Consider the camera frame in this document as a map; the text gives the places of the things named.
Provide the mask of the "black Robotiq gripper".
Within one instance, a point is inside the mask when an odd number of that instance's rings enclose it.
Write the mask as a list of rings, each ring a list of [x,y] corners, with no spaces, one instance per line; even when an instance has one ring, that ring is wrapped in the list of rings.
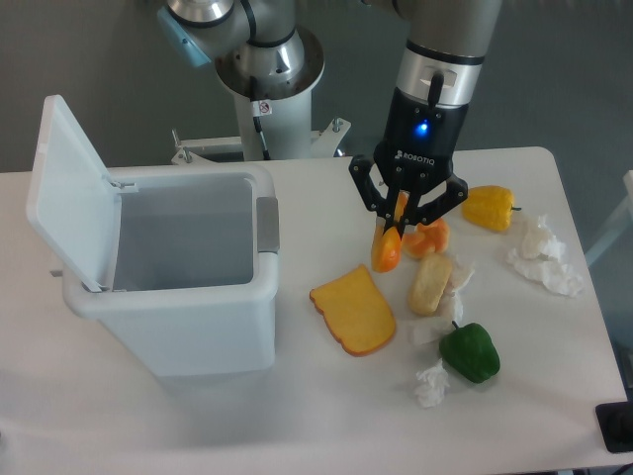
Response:
[[[398,223],[402,238],[418,224],[429,226],[468,198],[468,185],[453,171],[453,154],[469,111],[467,105],[446,108],[394,90],[383,138],[368,155],[354,155],[348,170],[365,208],[383,222],[383,231],[395,225],[399,193],[408,192]],[[370,176],[376,164],[385,185],[383,196]],[[420,205],[420,198],[437,186],[445,191]]]

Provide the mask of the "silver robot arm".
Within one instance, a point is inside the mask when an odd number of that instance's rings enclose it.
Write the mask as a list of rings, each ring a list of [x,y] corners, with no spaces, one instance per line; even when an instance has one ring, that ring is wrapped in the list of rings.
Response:
[[[495,29],[497,1],[387,1],[409,25],[382,139],[349,170],[385,231],[429,225],[467,199],[452,156]],[[322,47],[292,1],[167,1],[165,37],[212,64],[232,94],[247,160],[314,154],[312,91]]]

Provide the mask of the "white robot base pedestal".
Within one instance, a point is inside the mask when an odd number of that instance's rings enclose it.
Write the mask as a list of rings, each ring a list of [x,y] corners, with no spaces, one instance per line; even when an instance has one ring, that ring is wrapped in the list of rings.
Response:
[[[335,117],[323,130],[312,129],[313,89],[324,71],[317,37],[299,26],[283,43],[246,43],[218,57],[219,81],[232,95],[239,135],[175,141],[176,162],[220,161],[239,153],[245,161],[341,156],[351,123]]]

